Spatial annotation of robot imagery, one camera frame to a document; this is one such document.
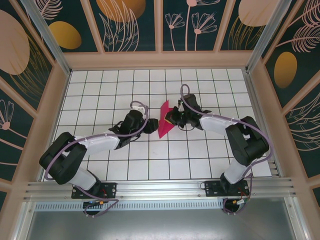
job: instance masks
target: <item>robotic arm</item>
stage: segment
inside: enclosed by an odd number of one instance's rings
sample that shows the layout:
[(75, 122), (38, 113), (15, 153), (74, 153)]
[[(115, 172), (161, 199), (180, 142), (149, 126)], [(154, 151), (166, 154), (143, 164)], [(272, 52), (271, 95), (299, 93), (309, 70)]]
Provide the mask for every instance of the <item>robotic arm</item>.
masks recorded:
[[(221, 175), (220, 186), (226, 196), (237, 192), (238, 183), (243, 180), (245, 173), (251, 168), (251, 163), (261, 158), (269, 150), (268, 142), (258, 132), (243, 124), (216, 116), (198, 114), (186, 106), (185, 102), (198, 112), (210, 113), (208, 110), (201, 110), (194, 94), (187, 94), (183, 96), (183, 100), (178, 101), (178, 107), (175, 106), (167, 113), (165, 119), (181, 128), (184, 128), (186, 124), (191, 124), (194, 128), (213, 131), (227, 137), (234, 158)], [(250, 116), (244, 117), (241, 121), (259, 129), (255, 120)]]
[[(53, 158), (68, 144), (79, 141), (65, 150), (58, 156), (54, 164), (49, 169), (49, 174), (60, 185), (70, 183), (81, 187), (91, 195), (96, 196), (101, 191), (100, 180), (90, 171), (84, 170), (80, 164), (85, 156), (96, 154), (107, 150), (118, 150), (128, 145), (131, 141), (137, 140), (142, 133), (151, 134), (159, 127), (158, 120), (144, 119), (145, 109), (133, 106), (133, 109), (125, 116), (124, 121), (120, 121), (114, 127), (104, 132), (104, 135), (92, 139), (82, 136), (72, 136), (69, 132), (62, 133), (40, 158), (40, 165), (47, 169)], [(135, 133), (141, 129), (147, 121), (145, 127), (133, 136), (124, 136)]]

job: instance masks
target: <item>enclosure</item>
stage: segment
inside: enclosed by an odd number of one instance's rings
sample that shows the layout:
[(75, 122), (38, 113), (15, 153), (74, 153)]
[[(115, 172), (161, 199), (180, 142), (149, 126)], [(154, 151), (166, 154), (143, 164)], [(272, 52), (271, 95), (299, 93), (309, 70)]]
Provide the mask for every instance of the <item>enclosure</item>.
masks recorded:
[[(319, 239), (319, 26), (319, 0), (1, 1), (1, 239)], [(116, 184), (99, 219), (45, 179), (40, 157), (61, 133), (103, 133), (132, 101), (161, 120), (183, 84), (274, 145), (242, 213), (202, 188), (230, 166), (228, 137), (190, 125), (83, 159)]]

